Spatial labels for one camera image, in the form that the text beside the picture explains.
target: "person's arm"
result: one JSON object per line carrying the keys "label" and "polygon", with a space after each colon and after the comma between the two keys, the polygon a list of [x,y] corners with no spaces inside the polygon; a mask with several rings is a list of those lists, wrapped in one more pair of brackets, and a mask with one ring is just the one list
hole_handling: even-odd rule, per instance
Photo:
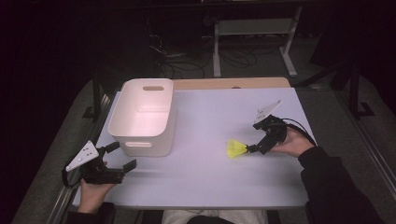
{"label": "person's arm", "polygon": [[77,212],[69,212],[66,224],[113,223],[116,208],[113,203],[103,203],[114,184],[93,185],[81,180],[81,200]]}
{"label": "person's arm", "polygon": [[384,223],[368,198],[356,188],[340,158],[329,157],[293,129],[288,129],[285,142],[272,151],[296,157],[304,167],[301,177],[313,223]]}

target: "white plastic bin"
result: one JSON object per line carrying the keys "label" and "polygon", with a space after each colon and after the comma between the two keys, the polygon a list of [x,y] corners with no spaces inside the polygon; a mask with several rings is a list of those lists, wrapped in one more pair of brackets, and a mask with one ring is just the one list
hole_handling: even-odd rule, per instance
{"label": "white plastic bin", "polygon": [[128,156],[162,157],[172,148],[176,107],[173,81],[139,78],[124,83],[108,132]]}

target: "human hand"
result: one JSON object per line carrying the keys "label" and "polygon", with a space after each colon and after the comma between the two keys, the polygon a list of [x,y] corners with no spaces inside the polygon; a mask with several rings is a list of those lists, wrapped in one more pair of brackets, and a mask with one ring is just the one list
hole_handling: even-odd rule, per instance
{"label": "human hand", "polygon": [[314,146],[308,139],[294,129],[288,127],[287,132],[288,135],[285,141],[274,146],[271,149],[272,152],[283,152],[292,157],[299,157],[303,152]]}
{"label": "human hand", "polygon": [[95,214],[105,200],[106,194],[114,186],[116,184],[87,184],[84,179],[81,179],[81,201],[78,212]]}

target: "bin handle cutout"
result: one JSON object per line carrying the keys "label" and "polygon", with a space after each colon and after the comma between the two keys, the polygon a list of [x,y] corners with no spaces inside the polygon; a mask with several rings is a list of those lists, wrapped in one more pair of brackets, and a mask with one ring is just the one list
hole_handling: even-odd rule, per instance
{"label": "bin handle cutout", "polygon": [[144,91],[163,91],[164,88],[162,86],[145,86],[143,87]]}
{"label": "bin handle cutout", "polygon": [[151,143],[148,142],[126,142],[127,147],[152,147]]}

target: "white tabletop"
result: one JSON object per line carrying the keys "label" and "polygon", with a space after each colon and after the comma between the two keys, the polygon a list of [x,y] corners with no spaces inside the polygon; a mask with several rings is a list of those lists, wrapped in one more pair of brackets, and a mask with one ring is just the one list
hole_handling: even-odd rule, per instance
{"label": "white tabletop", "polygon": [[[107,202],[143,209],[277,209],[308,201],[297,159],[271,152],[229,159],[226,152],[232,138],[259,143],[265,133],[252,126],[257,111],[278,100],[283,103],[273,115],[299,121],[312,135],[293,88],[175,91],[173,100],[177,122],[169,155],[132,158],[117,149],[104,156],[110,168],[137,159]],[[97,147],[114,142],[107,131],[113,107]],[[73,204],[79,204],[79,192]]]}

